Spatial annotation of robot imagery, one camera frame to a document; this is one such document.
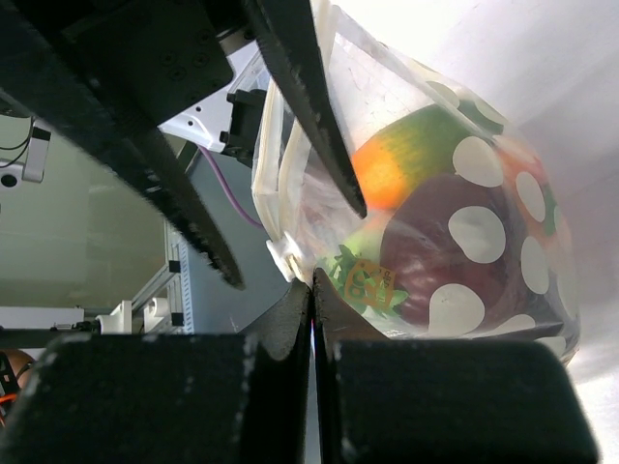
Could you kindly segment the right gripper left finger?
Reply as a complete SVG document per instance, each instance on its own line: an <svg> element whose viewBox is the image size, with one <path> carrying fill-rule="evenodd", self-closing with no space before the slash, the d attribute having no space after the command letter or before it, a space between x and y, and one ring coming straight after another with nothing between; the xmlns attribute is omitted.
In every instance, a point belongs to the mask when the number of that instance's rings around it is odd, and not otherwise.
<svg viewBox="0 0 619 464"><path fill-rule="evenodd" d="M5 463L300 463L310 291L239 333L65 334L1 434Z"/></svg>

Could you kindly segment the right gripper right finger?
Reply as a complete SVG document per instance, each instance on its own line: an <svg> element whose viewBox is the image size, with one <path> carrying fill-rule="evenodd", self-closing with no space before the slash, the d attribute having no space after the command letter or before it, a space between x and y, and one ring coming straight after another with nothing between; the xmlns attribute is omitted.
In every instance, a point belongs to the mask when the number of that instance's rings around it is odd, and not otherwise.
<svg viewBox="0 0 619 464"><path fill-rule="evenodd" d="M326 463L595 463L566 369L536 341L392 340L313 278Z"/></svg>

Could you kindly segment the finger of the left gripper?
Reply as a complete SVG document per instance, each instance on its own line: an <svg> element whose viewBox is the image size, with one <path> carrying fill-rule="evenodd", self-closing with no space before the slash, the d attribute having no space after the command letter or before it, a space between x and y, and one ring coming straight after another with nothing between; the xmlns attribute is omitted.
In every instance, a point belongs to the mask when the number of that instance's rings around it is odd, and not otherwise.
<svg viewBox="0 0 619 464"><path fill-rule="evenodd" d="M349 206L367 204L331 106L309 1L242 3L268 71Z"/></svg>

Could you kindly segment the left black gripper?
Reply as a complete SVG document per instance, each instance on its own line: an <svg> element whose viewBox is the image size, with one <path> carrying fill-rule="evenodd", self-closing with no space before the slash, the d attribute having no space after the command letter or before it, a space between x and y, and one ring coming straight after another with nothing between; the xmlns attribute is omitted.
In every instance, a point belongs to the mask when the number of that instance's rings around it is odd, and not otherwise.
<svg viewBox="0 0 619 464"><path fill-rule="evenodd" d="M2 99L148 201L236 289L235 257L155 123L232 81L247 25L239 1L1 4Z"/></svg>

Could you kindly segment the dark red apple toy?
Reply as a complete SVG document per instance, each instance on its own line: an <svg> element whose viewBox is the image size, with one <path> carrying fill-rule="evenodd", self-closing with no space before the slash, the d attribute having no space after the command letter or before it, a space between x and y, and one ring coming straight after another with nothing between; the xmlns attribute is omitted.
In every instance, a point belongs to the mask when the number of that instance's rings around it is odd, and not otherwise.
<svg viewBox="0 0 619 464"><path fill-rule="evenodd" d="M440 174L419 185L389 220L380 264L408 299L410 325L440 335L491 330L526 311L520 268L524 221L501 187Z"/></svg>

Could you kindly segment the orange green mango toy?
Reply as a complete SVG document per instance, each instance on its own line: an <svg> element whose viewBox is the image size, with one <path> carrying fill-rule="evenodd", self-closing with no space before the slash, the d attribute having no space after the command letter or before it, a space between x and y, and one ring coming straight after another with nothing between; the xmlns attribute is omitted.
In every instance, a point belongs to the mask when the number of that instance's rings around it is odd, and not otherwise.
<svg viewBox="0 0 619 464"><path fill-rule="evenodd" d="M454 151L472 134L438 105L414 111L378 131L351 158L368 207L393 210L425 180L453 173Z"/></svg>

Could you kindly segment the clear zip top bag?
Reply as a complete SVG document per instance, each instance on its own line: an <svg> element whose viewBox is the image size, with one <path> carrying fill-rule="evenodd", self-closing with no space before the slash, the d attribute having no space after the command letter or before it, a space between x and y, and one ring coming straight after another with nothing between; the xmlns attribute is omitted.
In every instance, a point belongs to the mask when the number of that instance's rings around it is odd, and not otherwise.
<svg viewBox="0 0 619 464"><path fill-rule="evenodd" d="M276 84L252 198L287 280L323 271L390 338L510 336L575 354L572 238L537 153L466 87L311 3L332 108L368 213L330 178Z"/></svg>

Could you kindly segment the red tomato toy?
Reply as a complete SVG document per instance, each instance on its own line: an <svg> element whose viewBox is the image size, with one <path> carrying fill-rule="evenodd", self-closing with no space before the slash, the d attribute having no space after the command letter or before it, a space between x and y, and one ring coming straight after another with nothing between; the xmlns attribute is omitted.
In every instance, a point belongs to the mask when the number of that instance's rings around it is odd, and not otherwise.
<svg viewBox="0 0 619 464"><path fill-rule="evenodd" d="M545 167L526 142L505 135L494 137L503 164L506 187L527 224L529 233L544 248L558 244L572 250L572 235L557 204Z"/></svg>

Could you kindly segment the white radish toy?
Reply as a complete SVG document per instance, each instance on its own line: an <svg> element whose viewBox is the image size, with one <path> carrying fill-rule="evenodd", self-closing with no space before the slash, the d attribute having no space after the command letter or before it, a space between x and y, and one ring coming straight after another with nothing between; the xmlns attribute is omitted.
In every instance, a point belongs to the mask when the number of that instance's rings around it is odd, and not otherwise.
<svg viewBox="0 0 619 464"><path fill-rule="evenodd" d="M384 215L368 217L363 225L349 236L343 244L356 257L378 263L383 234L389 220Z"/></svg>

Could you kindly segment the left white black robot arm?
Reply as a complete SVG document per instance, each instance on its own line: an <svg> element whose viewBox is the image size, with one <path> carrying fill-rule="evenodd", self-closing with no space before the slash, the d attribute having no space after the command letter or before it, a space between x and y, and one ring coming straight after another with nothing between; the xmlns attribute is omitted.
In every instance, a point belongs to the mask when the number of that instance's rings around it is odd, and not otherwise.
<svg viewBox="0 0 619 464"><path fill-rule="evenodd" d="M1 113L25 118L1 187L40 183L59 134L148 201L225 282L244 280L168 143L250 162L262 64L348 205L367 213L327 87L314 1L5 1Z"/></svg>

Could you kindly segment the green leaf toy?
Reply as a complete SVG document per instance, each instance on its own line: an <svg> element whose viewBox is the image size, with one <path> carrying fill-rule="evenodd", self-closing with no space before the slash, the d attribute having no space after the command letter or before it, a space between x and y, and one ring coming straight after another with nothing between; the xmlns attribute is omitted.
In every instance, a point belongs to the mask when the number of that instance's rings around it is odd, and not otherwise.
<svg viewBox="0 0 619 464"><path fill-rule="evenodd" d="M398 306L409 297L406 290L396 288L396 276L345 245L339 246L328 268L334 289L349 306L361 315L371 311L382 318L398 317Z"/></svg>

